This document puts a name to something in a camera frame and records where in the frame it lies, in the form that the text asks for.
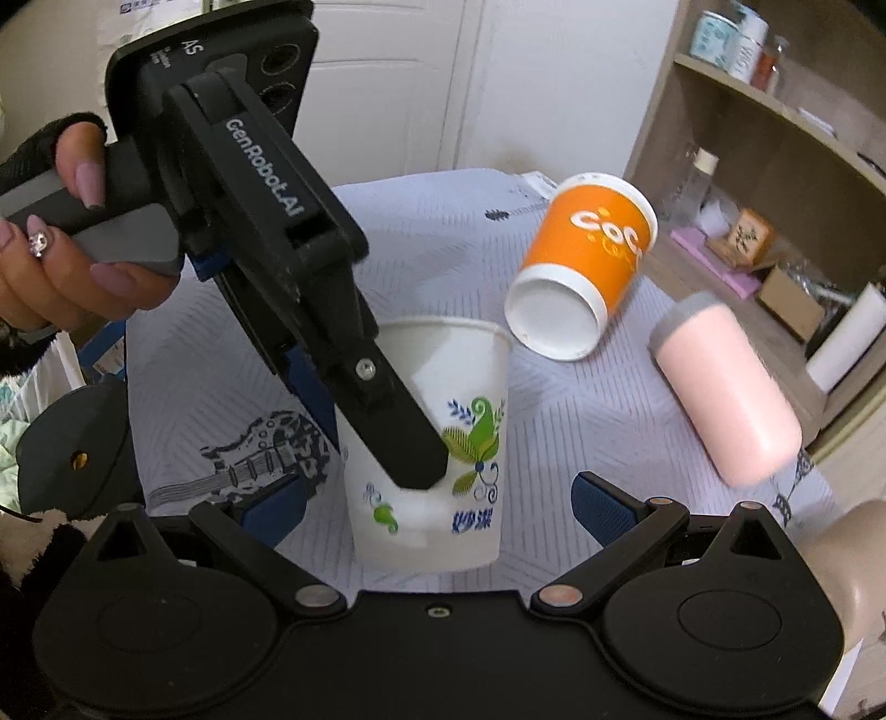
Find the guitar print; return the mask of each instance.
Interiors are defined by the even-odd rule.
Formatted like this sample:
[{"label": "guitar print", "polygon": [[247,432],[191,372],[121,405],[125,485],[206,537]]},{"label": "guitar print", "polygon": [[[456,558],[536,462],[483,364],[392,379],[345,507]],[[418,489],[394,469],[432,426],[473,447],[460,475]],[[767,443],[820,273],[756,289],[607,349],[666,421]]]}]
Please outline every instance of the guitar print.
[{"label": "guitar print", "polygon": [[529,207],[519,207],[516,210],[487,210],[486,217],[496,223],[507,220],[517,215],[529,215],[530,213],[541,213],[548,209],[547,202],[537,202]]},{"label": "guitar print", "polygon": [[155,489],[148,496],[151,507],[204,497],[211,502],[237,501],[295,473],[304,478],[308,497],[313,497],[326,482],[332,459],[326,437],[311,418],[296,411],[257,418],[234,442],[203,448],[200,454],[215,472]]}]

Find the coco logo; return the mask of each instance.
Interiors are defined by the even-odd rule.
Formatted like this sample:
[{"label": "coco logo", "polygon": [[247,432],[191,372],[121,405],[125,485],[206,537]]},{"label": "coco logo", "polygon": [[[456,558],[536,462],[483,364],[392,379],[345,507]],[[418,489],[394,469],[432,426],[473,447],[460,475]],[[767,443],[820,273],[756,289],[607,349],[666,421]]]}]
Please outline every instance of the coco logo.
[{"label": "coco logo", "polygon": [[615,223],[600,222],[600,216],[591,210],[580,210],[570,218],[572,224],[581,230],[589,232],[602,232],[616,245],[627,245],[631,252],[636,256],[637,260],[642,260],[643,251],[639,247],[640,236],[637,231],[626,226],[624,229],[619,228]]}]

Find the white door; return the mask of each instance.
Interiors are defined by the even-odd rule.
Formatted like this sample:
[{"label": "white door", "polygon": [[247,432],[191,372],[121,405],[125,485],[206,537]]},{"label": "white door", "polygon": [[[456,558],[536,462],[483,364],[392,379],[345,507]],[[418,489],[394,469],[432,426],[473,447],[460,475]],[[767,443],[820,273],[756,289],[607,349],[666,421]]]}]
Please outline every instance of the white door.
[{"label": "white door", "polygon": [[331,185],[437,169],[464,0],[316,0],[295,142]]}]

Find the gray cap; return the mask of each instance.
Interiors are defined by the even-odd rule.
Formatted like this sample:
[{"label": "gray cap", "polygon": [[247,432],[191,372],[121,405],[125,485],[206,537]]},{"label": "gray cap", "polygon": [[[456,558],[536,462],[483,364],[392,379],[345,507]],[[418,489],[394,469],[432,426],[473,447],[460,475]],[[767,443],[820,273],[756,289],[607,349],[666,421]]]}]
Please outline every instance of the gray cap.
[{"label": "gray cap", "polygon": [[702,310],[722,304],[724,304],[723,301],[717,295],[708,291],[689,295],[685,300],[681,300],[668,310],[652,329],[652,334],[649,336],[649,352],[653,356],[657,355],[662,345],[683,323],[698,315]]}]

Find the screw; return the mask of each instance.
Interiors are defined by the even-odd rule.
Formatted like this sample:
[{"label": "screw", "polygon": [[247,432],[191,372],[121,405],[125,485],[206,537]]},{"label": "screw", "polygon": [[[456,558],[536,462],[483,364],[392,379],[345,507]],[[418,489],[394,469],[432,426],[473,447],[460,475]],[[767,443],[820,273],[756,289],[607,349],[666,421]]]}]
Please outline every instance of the screw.
[{"label": "screw", "polygon": [[71,456],[71,469],[82,470],[89,463],[89,455],[85,452],[75,452]]},{"label": "screw", "polygon": [[434,620],[442,620],[451,614],[452,610],[445,605],[434,605],[428,608],[428,617],[432,617]]},{"label": "screw", "polygon": [[295,593],[295,601],[302,607],[329,607],[338,600],[338,591],[329,585],[305,585]]},{"label": "screw", "polygon": [[368,357],[364,357],[357,363],[355,371],[358,378],[369,382],[376,376],[376,364],[369,360]]},{"label": "screw", "polygon": [[581,590],[572,585],[549,585],[539,592],[539,600],[551,607],[573,607],[584,597]]}]

